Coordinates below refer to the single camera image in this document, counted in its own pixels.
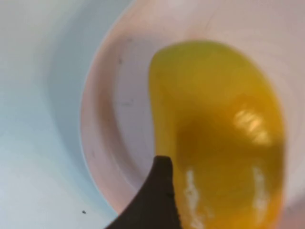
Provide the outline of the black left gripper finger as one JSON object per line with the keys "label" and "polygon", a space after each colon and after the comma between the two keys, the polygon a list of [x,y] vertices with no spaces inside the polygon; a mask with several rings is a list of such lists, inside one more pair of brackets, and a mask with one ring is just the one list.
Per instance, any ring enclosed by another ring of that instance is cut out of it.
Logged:
{"label": "black left gripper finger", "polygon": [[155,156],[143,186],[107,228],[180,229],[174,197],[172,161],[168,156]]}

